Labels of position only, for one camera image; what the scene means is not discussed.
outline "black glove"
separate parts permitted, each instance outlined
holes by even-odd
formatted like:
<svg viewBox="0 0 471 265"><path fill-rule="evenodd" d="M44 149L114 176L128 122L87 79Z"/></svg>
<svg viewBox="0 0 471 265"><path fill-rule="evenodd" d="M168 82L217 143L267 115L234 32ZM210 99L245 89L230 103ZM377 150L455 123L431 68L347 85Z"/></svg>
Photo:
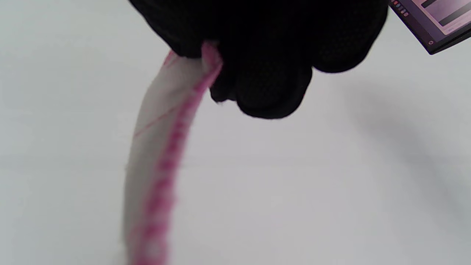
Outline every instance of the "black glove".
<svg viewBox="0 0 471 265"><path fill-rule="evenodd" d="M130 1L180 56L218 41L224 66L211 97L265 119L298 108L312 67L337 73L363 61L388 11L388 0Z"/></svg>

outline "pink and white strip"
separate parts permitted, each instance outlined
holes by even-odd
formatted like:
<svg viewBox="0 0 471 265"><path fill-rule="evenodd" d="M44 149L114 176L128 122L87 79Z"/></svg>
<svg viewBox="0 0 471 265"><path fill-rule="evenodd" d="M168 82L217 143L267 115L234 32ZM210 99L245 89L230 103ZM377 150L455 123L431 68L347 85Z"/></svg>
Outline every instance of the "pink and white strip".
<svg viewBox="0 0 471 265"><path fill-rule="evenodd" d="M126 172L128 265L167 265L175 176L197 108L221 68L218 51L208 42L202 59L170 52L147 90Z"/></svg>

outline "pink line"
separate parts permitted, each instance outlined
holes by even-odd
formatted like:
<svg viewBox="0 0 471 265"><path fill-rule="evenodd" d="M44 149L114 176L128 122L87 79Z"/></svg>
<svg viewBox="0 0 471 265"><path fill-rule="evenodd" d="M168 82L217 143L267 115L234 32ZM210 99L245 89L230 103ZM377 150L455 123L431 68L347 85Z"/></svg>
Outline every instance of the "pink line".
<svg viewBox="0 0 471 265"><path fill-rule="evenodd" d="M174 65L176 62L180 60L181 57L179 57L174 51L170 51L165 60L163 61L162 67L165 68L170 68L172 65Z"/></svg>
<svg viewBox="0 0 471 265"><path fill-rule="evenodd" d="M175 107L172 107L171 109L167 110L167 112L165 112L164 114L158 116L156 119L154 119L153 121L149 122L148 124L146 124L144 126L144 128L140 129L139 131L137 131L135 134L134 134L134 139L139 137L141 134L143 134L145 131L147 131L149 128L151 128L152 126L154 126L157 122L159 122L160 120L162 120L163 118L165 118L168 114L170 114L171 112L173 112L175 109L177 109L177 106Z"/></svg>

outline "white background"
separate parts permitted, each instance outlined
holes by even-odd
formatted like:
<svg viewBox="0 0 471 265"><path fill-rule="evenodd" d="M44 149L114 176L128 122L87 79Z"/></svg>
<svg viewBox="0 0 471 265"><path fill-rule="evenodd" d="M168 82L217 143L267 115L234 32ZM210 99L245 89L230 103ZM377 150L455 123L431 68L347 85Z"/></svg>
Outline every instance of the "white background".
<svg viewBox="0 0 471 265"><path fill-rule="evenodd" d="M471 263L471 41L392 13L367 60L281 121L207 95L174 265ZM0 1L0 264L119 265L124 168L167 53L127 1Z"/></svg>

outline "glove finger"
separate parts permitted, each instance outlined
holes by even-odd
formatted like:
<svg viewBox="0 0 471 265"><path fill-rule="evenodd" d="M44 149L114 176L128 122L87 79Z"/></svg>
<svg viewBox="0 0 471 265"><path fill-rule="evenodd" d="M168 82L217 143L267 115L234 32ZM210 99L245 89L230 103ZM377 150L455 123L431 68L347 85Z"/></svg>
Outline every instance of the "glove finger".
<svg viewBox="0 0 471 265"><path fill-rule="evenodd" d="M217 39L218 0L130 0L179 56L201 57L204 40Z"/></svg>
<svg viewBox="0 0 471 265"><path fill-rule="evenodd" d="M319 10L310 3L310 10ZM326 1L322 14L309 20L307 42L311 64L337 73L361 63L378 37L388 13L388 0Z"/></svg>
<svg viewBox="0 0 471 265"><path fill-rule="evenodd" d="M234 90L238 106L250 116L276 119L290 115L311 80L309 60L297 42L303 22L300 10L307 1L295 2L273 3L245 44Z"/></svg>
<svg viewBox="0 0 471 265"><path fill-rule="evenodd" d="M271 0L239 0L221 8L224 15L219 20L223 26L218 32L218 49L224 65L210 89L214 101L235 100L234 89L241 58L249 48L248 40L264 18L260 14L265 12L270 3Z"/></svg>

